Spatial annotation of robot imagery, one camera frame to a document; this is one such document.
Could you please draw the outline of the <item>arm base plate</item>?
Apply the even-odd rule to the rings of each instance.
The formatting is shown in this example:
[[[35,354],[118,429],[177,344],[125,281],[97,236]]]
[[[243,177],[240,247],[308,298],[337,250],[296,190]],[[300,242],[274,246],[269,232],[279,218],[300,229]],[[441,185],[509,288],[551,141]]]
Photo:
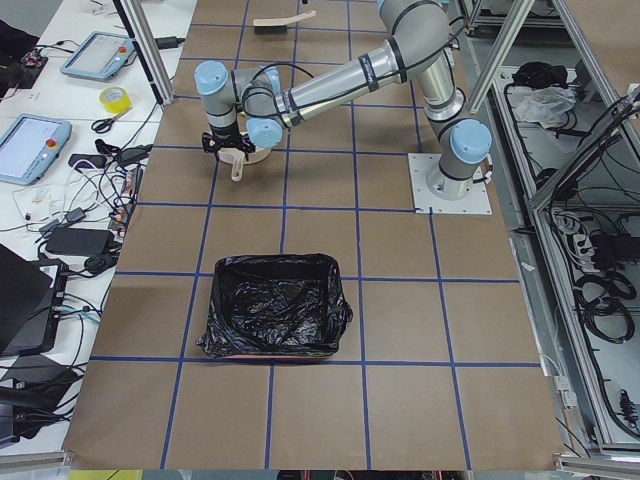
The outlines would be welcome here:
[[[466,180],[452,180],[439,169],[440,154],[410,153],[408,166],[414,212],[443,215],[491,215],[485,175],[480,167]]]

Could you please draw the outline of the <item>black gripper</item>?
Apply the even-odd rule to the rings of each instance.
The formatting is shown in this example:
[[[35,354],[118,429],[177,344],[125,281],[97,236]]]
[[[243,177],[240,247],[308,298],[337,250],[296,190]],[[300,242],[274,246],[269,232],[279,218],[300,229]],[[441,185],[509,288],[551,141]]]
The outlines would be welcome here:
[[[231,148],[242,152],[254,152],[255,145],[247,134],[239,131],[214,129],[211,133],[203,132],[202,148],[205,152],[219,152],[223,148]]]

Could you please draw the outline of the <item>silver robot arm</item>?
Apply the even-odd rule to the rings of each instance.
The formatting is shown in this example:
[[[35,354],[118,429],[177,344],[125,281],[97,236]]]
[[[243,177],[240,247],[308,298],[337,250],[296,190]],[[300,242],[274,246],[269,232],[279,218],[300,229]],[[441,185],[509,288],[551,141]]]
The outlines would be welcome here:
[[[445,200],[464,198],[492,135],[470,116],[455,84],[445,53],[452,39],[448,17],[435,1],[380,1],[377,8],[388,32],[379,48],[286,90],[274,64],[239,70],[218,61],[199,64],[194,80],[210,127],[202,135],[204,151],[270,150],[287,129],[387,85],[415,81],[442,150],[427,186]]]

